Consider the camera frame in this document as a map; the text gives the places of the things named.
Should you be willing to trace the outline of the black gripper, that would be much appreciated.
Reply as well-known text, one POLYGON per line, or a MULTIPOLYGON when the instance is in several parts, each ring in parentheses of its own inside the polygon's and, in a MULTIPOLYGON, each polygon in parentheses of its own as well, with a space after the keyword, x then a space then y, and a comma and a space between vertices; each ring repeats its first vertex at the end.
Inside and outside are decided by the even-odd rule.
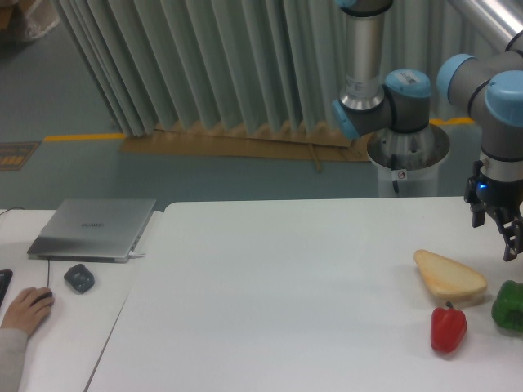
POLYGON ((522 253, 522 175, 502 179, 497 173, 488 174, 488 159, 476 160, 472 176, 467 180, 464 200, 470 204, 472 227, 485 223, 488 214, 495 221, 505 242, 503 260, 512 261, 522 253))

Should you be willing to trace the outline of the grey sleeved forearm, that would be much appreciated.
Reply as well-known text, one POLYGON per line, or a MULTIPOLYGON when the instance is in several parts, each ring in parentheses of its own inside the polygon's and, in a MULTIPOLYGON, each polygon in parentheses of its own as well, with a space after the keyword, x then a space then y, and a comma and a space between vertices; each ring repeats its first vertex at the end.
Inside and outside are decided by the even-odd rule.
POLYGON ((19 390, 28 339, 20 329, 1 329, 1 391, 19 390))

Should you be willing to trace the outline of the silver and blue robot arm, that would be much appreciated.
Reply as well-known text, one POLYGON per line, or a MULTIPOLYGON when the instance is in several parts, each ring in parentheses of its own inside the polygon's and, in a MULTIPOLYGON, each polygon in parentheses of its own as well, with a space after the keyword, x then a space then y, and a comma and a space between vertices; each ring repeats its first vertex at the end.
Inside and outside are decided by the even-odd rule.
POLYGON ((455 1, 453 7, 497 50, 487 60, 449 58, 435 81, 415 69, 380 78, 383 25, 389 1, 340 1, 348 17, 346 86, 332 103, 342 134, 373 134, 369 157, 396 173, 437 164, 449 151, 445 134, 429 123, 433 89, 480 126, 481 155, 473 164, 464 199, 472 225, 492 218, 505 242, 504 259, 522 251, 522 4, 455 1))

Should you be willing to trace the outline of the person's hand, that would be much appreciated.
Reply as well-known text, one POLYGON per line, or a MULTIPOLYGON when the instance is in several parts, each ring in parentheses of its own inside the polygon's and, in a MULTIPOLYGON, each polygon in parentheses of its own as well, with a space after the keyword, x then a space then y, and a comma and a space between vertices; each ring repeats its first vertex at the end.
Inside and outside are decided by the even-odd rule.
POLYGON ((51 291, 48 287, 28 287, 22 290, 8 306, 1 328, 15 328, 26 332, 31 337, 38 327, 51 314, 55 299, 47 298, 31 306, 38 296, 51 291))

